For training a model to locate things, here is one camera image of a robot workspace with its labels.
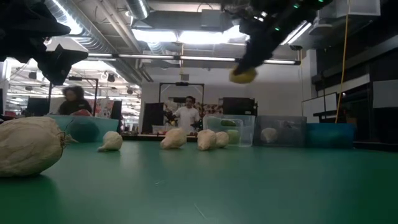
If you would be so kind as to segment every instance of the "table surface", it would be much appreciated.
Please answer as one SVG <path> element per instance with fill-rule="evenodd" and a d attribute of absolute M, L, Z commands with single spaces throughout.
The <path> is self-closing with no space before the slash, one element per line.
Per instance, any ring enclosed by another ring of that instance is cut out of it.
<path fill-rule="evenodd" d="M 69 146 L 38 177 L 0 180 L 0 223 L 398 223 L 398 154 L 97 147 Z"/>

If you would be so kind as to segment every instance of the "blue bin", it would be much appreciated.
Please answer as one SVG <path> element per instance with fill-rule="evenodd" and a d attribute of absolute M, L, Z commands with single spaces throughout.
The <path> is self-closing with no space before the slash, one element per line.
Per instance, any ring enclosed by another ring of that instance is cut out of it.
<path fill-rule="evenodd" d="M 66 134 L 78 142 L 102 142 L 108 131 L 116 131 L 119 121 L 116 119 L 96 118 L 91 116 L 47 115 L 57 122 Z"/>
<path fill-rule="evenodd" d="M 355 126 L 353 124 L 307 124 L 306 146 L 315 148 L 353 148 Z"/>

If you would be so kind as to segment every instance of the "dark hair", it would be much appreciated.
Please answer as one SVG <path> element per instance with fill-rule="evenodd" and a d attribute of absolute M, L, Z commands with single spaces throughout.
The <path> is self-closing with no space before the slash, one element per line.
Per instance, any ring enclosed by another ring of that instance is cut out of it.
<path fill-rule="evenodd" d="M 85 91 L 82 87 L 80 86 L 72 86 L 72 87 L 66 87 L 62 90 L 62 93 L 64 96 L 67 95 L 67 91 L 72 91 L 76 94 L 76 99 L 77 100 L 82 100 L 85 97 Z"/>
<path fill-rule="evenodd" d="M 187 97 L 185 97 L 185 99 L 191 99 L 192 103 L 196 103 L 196 99 L 194 99 L 193 96 L 187 96 Z"/>

